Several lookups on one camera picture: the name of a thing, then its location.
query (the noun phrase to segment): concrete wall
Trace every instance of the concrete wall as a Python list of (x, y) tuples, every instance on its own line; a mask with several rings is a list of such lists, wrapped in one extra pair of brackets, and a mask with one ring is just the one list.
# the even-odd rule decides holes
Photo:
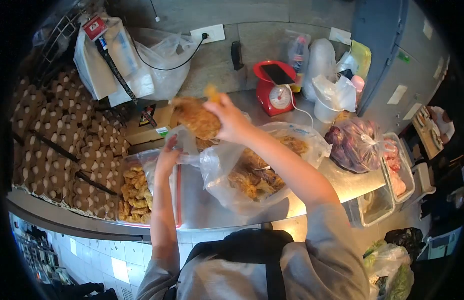
[[(226, 39), (202, 45), (191, 61), (179, 95), (202, 96), (207, 82), (222, 92), (255, 88), (252, 67), (279, 59), (279, 42), (285, 29), (307, 33), (312, 40), (328, 38), (330, 27), (350, 31), (355, 1), (343, 0), (153, 0), (161, 21), (155, 21), (150, 0), (122, 0), (119, 15), (130, 27), (147, 27), (190, 34), (190, 30), (224, 24)], [(246, 70), (237, 74), (231, 44), (240, 41)], [(332, 42), (337, 59), (348, 46)]]

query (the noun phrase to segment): hand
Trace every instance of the hand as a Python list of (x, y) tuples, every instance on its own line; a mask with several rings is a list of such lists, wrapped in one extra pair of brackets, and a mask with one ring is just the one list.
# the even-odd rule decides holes
[(216, 137), (233, 143), (245, 144), (250, 135), (257, 129), (235, 107), (228, 95), (224, 93), (220, 95), (220, 103), (211, 101), (204, 103), (205, 109), (216, 115), (221, 121), (222, 127)]
[(157, 159), (157, 165), (155, 166), (155, 175), (157, 179), (166, 179), (169, 180), (169, 176), (172, 174), (172, 169), (177, 163), (177, 158), (182, 152), (180, 150), (172, 150), (172, 148), (177, 144), (177, 135), (173, 135), (163, 147), (159, 158)]

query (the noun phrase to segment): white bucket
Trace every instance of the white bucket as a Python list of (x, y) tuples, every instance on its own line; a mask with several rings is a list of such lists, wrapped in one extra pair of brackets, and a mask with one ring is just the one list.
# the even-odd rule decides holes
[(332, 123), (340, 112), (341, 110), (335, 110), (333, 108), (328, 107), (327, 105), (322, 103), (320, 99), (316, 99), (315, 101), (313, 114), (317, 119), (319, 119), (319, 121), (323, 123)]

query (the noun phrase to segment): stainless steel counter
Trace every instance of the stainless steel counter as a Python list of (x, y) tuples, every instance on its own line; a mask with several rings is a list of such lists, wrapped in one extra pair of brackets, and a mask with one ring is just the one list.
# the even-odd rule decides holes
[[(273, 121), (290, 122), (311, 125), (309, 116), (301, 111), (293, 110), (274, 117), (269, 117), (259, 106), (255, 98), (255, 91), (230, 93), (232, 102), (241, 110), (249, 114), (254, 125), (263, 125)], [(297, 97), (297, 108), (308, 111), (313, 116), (314, 104)], [(331, 124), (325, 124), (314, 118), (313, 127), (321, 135), (329, 130)], [(283, 201), (270, 207), (254, 217), (241, 216), (224, 208), (219, 201), (203, 189), (204, 182), (198, 168), (182, 165), (181, 170), (181, 230), (212, 229), (251, 225), (277, 221), (304, 215), (305, 205), (294, 193)], [(338, 167), (332, 160), (325, 158), (319, 166), (321, 172), (337, 192), (340, 202), (346, 202), (358, 196), (385, 185), (382, 171), (365, 174), (352, 174)]]

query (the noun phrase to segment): black phone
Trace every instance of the black phone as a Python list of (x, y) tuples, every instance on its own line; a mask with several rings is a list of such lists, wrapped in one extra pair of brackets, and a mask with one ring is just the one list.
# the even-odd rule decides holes
[(276, 63), (260, 66), (276, 86), (291, 85), (295, 81)]

